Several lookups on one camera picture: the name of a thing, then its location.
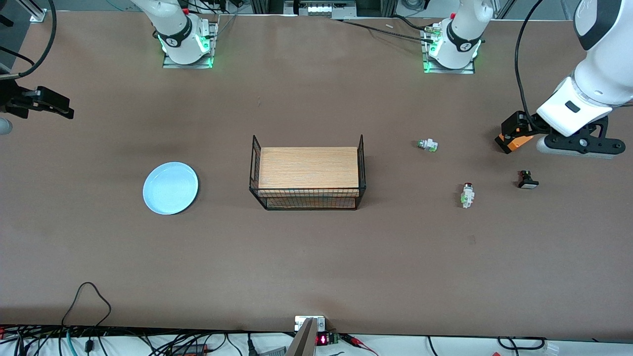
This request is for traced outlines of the light blue round plate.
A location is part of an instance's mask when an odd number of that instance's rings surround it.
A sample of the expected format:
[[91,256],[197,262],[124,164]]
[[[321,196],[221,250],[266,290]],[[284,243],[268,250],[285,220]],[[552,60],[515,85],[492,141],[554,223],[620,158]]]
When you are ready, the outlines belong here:
[[168,162],[153,169],[145,178],[142,197],[152,212],[172,216],[188,209],[198,192],[196,171],[183,162]]

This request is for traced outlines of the grey power strip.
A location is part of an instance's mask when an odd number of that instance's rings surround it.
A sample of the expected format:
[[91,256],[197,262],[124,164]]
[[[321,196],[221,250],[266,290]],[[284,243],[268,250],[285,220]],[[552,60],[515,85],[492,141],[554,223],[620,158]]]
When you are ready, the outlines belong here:
[[292,13],[300,16],[343,19],[357,15],[357,3],[353,0],[299,0],[289,6]]

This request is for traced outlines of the black power adapter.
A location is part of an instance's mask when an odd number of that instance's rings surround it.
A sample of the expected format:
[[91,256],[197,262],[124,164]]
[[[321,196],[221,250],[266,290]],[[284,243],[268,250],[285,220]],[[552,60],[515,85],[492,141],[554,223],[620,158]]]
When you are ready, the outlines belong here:
[[190,343],[187,345],[175,345],[167,352],[168,356],[207,356],[208,345],[204,343]]

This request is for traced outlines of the grey metal beam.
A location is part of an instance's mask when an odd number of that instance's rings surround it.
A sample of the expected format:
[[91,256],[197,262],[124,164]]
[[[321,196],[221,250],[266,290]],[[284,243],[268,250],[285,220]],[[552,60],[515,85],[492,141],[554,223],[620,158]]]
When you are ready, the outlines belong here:
[[299,322],[299,330],[294,336],[284,356],[314,356],[315,343],[319,333],[319,319],[307,317]]

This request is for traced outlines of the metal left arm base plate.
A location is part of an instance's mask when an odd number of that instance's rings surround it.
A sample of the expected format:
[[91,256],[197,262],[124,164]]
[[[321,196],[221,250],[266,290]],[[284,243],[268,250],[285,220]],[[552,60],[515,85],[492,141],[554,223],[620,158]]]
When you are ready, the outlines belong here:
[[475,58],[481,39],[456,46],[435,23],[420,30],[423,69],[426,74],[475,74]]

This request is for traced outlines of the aluminium frame profile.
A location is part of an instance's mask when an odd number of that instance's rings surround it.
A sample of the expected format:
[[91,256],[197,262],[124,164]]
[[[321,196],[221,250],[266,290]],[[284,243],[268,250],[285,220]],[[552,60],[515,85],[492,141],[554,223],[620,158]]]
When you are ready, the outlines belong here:
[[30,23],[42,23],[45,20],[47,9],[37,5],[35,0],[20,0],[22,6],[30,14]]

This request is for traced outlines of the silver mounting bracket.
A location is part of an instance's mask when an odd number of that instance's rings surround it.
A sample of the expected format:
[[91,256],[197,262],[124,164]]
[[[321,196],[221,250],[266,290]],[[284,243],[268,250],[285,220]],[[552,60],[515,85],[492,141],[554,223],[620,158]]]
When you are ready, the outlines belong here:
[[298,332],[299,329],[302,327],[303,322],[305,322],[305,320],[307,320],[308,318],[316,319],[316,325],[319,333],[325,332],[326,319],[322,315],[297,315],[294,318],[294,331]]

